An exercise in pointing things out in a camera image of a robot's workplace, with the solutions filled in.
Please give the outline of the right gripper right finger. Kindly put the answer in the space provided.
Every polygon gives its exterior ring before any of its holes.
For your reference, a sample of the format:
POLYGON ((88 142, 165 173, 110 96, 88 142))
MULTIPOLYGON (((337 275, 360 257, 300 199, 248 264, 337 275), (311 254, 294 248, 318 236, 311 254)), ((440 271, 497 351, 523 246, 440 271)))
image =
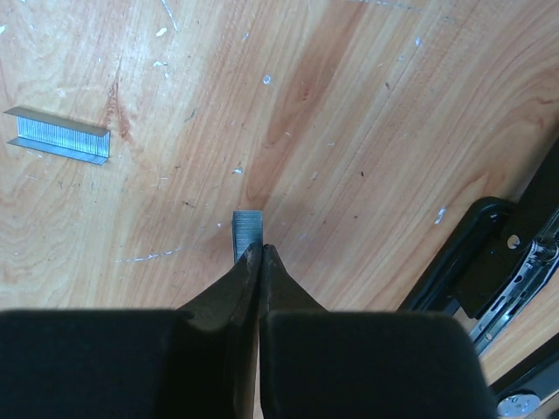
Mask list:
POLYGON ((330 312, 271 245, 261 265, 260 404, 267 418, 494 418, 473 344, 437 313, 330 312))

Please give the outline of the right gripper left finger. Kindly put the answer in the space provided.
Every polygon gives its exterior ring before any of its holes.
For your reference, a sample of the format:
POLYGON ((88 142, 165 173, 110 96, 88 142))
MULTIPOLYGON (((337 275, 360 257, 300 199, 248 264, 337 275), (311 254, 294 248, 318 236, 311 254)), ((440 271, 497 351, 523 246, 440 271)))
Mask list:
POLYGON ((176 310, 3 311, 2 417, 252 417, 260 260, 176 310))

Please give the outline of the grey staple strip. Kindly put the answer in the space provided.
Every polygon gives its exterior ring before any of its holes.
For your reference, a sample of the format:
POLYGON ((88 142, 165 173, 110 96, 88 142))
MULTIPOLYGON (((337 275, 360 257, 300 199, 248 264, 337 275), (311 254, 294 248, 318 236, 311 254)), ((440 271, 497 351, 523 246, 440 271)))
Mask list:
POLYGON ((263 212, 235 210, 231 220, 234 262, 237 263, 252 245, 263 246, 263 212))
POLYGON ((4 112, 17 119, 17 137, 9 143, 21 148, 103 165, 109 158, 110 131, 24 107, 4 112))

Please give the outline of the black stapler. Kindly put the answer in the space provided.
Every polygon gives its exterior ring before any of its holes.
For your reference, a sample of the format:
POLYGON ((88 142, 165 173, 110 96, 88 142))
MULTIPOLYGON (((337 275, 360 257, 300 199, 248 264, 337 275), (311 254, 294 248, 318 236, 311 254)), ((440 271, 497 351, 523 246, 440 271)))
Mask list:
POLYGON ((482 354, 558 268, 558 146, 553 145, 518 202, 475 201, 446 239, 401 309, 463 311, 482 354))
POLYGON ((497 399, 497 415, 525 416, 558 389, 558 339, 550 339, 504 374, 490 388, 497 399))

